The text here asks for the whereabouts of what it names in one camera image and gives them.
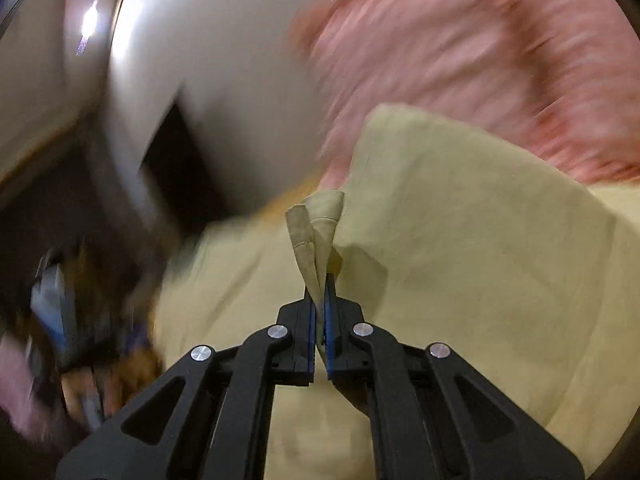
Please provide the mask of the khaki beige pants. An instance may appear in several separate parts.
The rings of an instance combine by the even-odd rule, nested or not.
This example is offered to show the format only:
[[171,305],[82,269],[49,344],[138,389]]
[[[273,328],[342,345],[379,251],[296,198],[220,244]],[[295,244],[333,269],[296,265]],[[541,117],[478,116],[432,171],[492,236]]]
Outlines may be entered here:
[[[587,188],[480,129],[386,105],[342,190],[342,297],[405,344],[450,344],[587,478],[625,478],[625,453],[639,466],[637,183]],[[284,216],[217,224],[168,268],[152,341],[167,366],[242,344],[303,294]],[[317,370],[276,393],[266,479],[374,479],[367,419]]]

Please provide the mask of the dark bedside furniture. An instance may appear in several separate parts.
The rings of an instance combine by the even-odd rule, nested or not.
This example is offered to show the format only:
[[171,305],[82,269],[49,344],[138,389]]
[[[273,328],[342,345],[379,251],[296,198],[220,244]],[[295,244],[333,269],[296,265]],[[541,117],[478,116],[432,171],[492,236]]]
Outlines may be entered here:
[[229,215],[177,101],[171,104],[142,159],[143,167],[183,235],[201,233]]

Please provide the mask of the upper pink polka-dot pillow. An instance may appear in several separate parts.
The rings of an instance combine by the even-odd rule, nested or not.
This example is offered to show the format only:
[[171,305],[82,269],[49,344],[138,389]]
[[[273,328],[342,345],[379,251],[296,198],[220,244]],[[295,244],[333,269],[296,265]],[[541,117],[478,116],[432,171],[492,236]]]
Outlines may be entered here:
[[327,188],[383,103],[480,127],[582,183],[638,178],[639,38],[616,0],[320,0],[291,35],[320,93]]

